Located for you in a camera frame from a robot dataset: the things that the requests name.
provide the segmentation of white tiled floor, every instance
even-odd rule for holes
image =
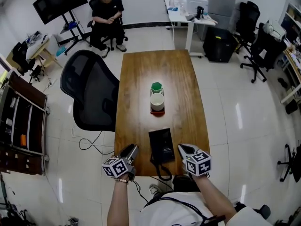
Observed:
[[[175,48],[185,45],[185,30],[175,32]],[[129,29],[128,52],[173,49],[172,31],[163,27]],[[194,37],[192,51],[202,45]],[[89,49],[85,43],[75,46],[68,56],[58,59],[62,65],[79,49]],[[284,159],[284,145],[296,147],[301,139],[300,112],[285,113],[280,104],[284,90],[277,77],[285,78],[282,70],[267,73],[268,81],[260,78],[255,84],[250,80],[253,71],[240,69],[243,53],[233,55],[228,64],[211,63],[206,58],[191,58],[198,79],[204,105],[213,170],[211,181],[233,202],[240,200],[246,205],[260,208],[267,204],[271,208],[270,222],[287,218],[301,203],[300,182],[292,176],[280,183],[284,167],[277,166]],[[123,53],[111,51],[105,62],[120,79]],[[50,162],[47,177],[29,176],[12,172],[5,174],[9,200],[21,209],[27,209],[38,225],[65,225],[68,217],[78,217],[80,226],[106,225],[114,181],[106,177],[101,163],[109,156],[102,156],[95,148],[79,149],[79,140],[94,140],[99,132],[80,130],[72,115],[73,99],[59,88],[62,70],[55,65],[47,68],[52,87],[45,90],[51,114],[47,121],[47,152]],[[34,82],[41,91],[48,79]],[[113,151],[114,133],[103,132],[95,143],[103,153]],[[89,144],[83,141],[82,147]],[[158,181],[137,177],[141,193],[148,200],[148,187]],[[128,187],[130,225],[145,201],[139,196],[134,184]]]

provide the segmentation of white shirt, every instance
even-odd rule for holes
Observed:
[[[203,203],[204,198],[201,193],[169,193],[163,197],[170,197],[182,202],[190,203],[197,207],[207,218],[212,217],[212,213]],[[194,223],[201,223],[202,218],[192,209],[185,205],[173,201],[158,201],[145,207],[138,219],[138,226],[193,226]],[[239,211],[228,223],[227,226],[271,226],[260,214],[253,209],[245,207]]]

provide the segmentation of black office chair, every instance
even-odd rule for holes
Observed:
[[[73,117],[79,128],[115,131],[119,80],[99,55],[76,52],[63,69],[60,87],[74,99]]]
[[[245,47],[248,52],[250,52],[248,43],[253,43],[255,41],[255,29],[257,20],[260,16],[260,11],[255,3],[248,1],[247,3],[240,3],[240,18],[236,23],[236,32],[240,34],[237,37],[240,47],[236,50],[239,54],[239,50]]]
[[[236,212],[241,211],[246,206],[241,202],[237,202],[236,206],[234,207]],[[271,209],[267,205],[263,205],[260,209],[253,209],[256,213],[259,213],[265,220],[269,218],[271,215]]]
[[[44,72],[42,71],[41,66],[37,66],[34,70],[33,67],[35,65],[35,59],[32,59],[29,61],[29,63],[26,60],[26,52],[27,52],[27,43],[23,42],[17,43],[17,45],[13,48],[13,61],[15,61],[17,64],[20,65],[21,69],[18,68],[17,70],[20,72],[21,75],[25,75],[28,71],[31,71],[30,73],[30,80],[29,83],[32,84],[32,79],[35,79],[35,81],[40,81],[39,75],[42,74],[44,76]]]
[[[89,2],[89,5],[91,7],[92,10],[94,10],[94,7],[97,5],[97,3],[99,2],[99,0],[91,0]],[[122,21],[122,15],[118,18],[119,23],[122,25],[123,21]],[[93,21],[90,21],[87,25],[88,28],[92,28],[93,29]],[[113,47],[113,39],[114,37],[112,36],[107,36],[104,40],[102,40],[102,43],[105,43],[106,41],[110,40],[111,42],[111,50],[113,51],[115,48]]]
[[[251,83],[256,81],[257,72],[259,72],[263,77],[263,82],[267,80],[265,75],[262,73],[260,68],[265,67],[267,71],[274,68],[274,63],[276,58],[286,49],[286,44],[284,41],[278,42],[274,37],[267,34],[263,30],[263,23],[259,24],[259,30],[255,42],[251,45],[250,54],[251,56],[244,56],[248,58],[251,64],[242,63],[240,68],[243,66],[248,66],[254,69],[254,79],[251,80]],[[260,56],[260,53],[263,50],[266,50],[267,53],[264,58]]]
[[[277,165],[287,165],[287,169],[285,172],[284,178],[280,179],[280,182],[284,182],[288,173],[293,174],[293,178],[295,179],[296,183],[301,178],[301,146],[297,147],[297,152],[295,153],[295,148],[291,153],[290,146],[288,144],[285,145],[285,148],[288,151],[288,162],[281,162],[278,161]]]

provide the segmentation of seated person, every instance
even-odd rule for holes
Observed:
[[[102,58],[106,58],[110,47],[101,43],[102,37],[113,36],[116,38],[116,48],[122,52],[126,52],[126,47],[122,45],[124,31],[120,24],[119,17],[124,10],[121,0],[99,0],[92,12],[95,25],[92,29],[90,43],[93,47],[103,52]]]
[[[125,174],[120,179],[122,181],[115,182],[107,218],[108,226],[129,226],[127,202],[129,177]],[[191,187],[191,184],[189,185],[185,180],[184,185],[177,186],[180,191],[167,193],[163,193],[158,186],[151,185],[150,193],[153,199],[141,210],[136,224],[138,226],[199,226],[204,219],[216,215],[225,216],[224,223],[219,223],[219,226],[271,226],[260,214],[249,207],[236,212],[228,198],[206,176],[193,176],[193,179],[196,183],[194,187]]]

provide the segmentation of monitor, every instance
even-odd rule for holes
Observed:
[[[44,24],[60,15],[88,3],[87,0],[37,0],[33,6]]]

